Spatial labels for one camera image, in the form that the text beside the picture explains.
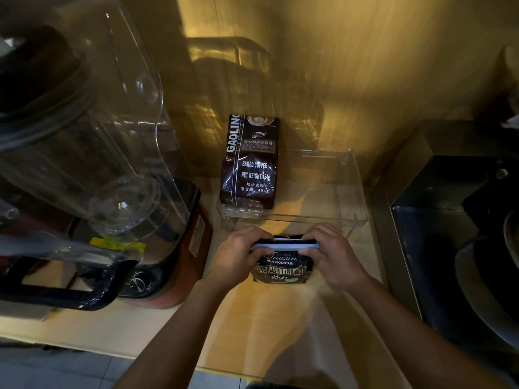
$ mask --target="dial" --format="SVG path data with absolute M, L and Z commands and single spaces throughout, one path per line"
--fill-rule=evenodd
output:
M 130 280 L 130 288 L 137 292 L 144 292 L 152 284 L 152 277 L 145 272 L 137 272 Z

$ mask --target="white label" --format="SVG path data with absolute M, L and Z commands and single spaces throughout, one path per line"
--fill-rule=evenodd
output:
M 191 241 L 189 242 L 189 252 L 193 254 L 195 257 L 198 255 L 198 249 L 200 248 L 200 243 L 202 243 L 204 229 L 205 222 L 204 220 L 202 220 L 202 216 L 198 216 L 193 236 L 191 236 Z

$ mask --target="forearm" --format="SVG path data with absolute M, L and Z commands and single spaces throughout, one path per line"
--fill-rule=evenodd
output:
M 225 294 L 226 290 L 210 277 L 198 281 L 182 306 L 114 388 L 187 388 L 211 321 Z
M 500 379 L 424 325 L 371 277 L 350 289 L 415 389 L 506 388 Z

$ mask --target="clear plastic shelf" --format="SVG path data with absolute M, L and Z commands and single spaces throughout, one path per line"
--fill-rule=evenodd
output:
M 259 220 L 305 223 L 306 228 L 328 222 L 347 236 L 367 221 L 362 182 L 351 150 L 280 151 L 273 209 L 218 203 L 218 211 L 231 230 L 239 228 L 238 223 Z

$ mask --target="brown coffee bag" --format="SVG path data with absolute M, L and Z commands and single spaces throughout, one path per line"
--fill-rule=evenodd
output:
M 229 116 L 220 201 L 263 209 L 274 207 L 279 119 Z

